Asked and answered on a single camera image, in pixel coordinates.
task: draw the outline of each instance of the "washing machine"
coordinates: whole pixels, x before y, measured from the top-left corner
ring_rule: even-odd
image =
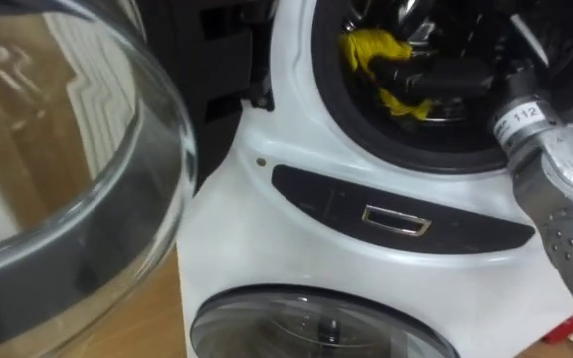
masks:
[[[571,315],[487,113],[391,118],[346,72],[370,3],[0,0],[0,357],[85,337],[175,242],[190,358],[511,357]],[[522,3],[573,122],[573,3]]]
[[[571,316],[505,157],[470,124],[487,113],[410,129],[378,119],[337,50],[357,2],[269,3],[264,22],[230,35],[266,46],[259,29],[272,27],[252,67],[267,88],[243,94],[233,143],[177,238],[188,357],[506,358]],[[227,9],[201,4],[203,21]],[[573,122],[573,48],[555,24],[532,28]]]

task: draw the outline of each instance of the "black control panel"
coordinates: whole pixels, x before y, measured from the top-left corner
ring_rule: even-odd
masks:
[[[479,254],[523,246],[534,228],[277,166],[272,183],[290,202],[338,232],[382,247]]]

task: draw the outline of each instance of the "white washing machine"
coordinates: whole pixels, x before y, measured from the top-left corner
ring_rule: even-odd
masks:
[[[178,236],[188,357],[514,357],[573,299],[494,144],[404,158],[338,119],[346,3],[279,2],[275,108],[243,102]]]

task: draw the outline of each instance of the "red object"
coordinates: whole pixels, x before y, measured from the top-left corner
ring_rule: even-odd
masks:
[[[573,333],[573,316],[571,316],[568,320],[563,322],[561,325],[556,327],[551,332],[547,333],[545,337],[543,337],[543,342],[548,344],[556,344],[564,341],[567,337]]]

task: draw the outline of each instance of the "wooden floor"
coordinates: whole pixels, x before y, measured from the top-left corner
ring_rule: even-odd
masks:
[[[182,358],[185,342],[176,257],[102,323],[67,358]],[[573,344],[536,344],[518,358],[573,358]]]

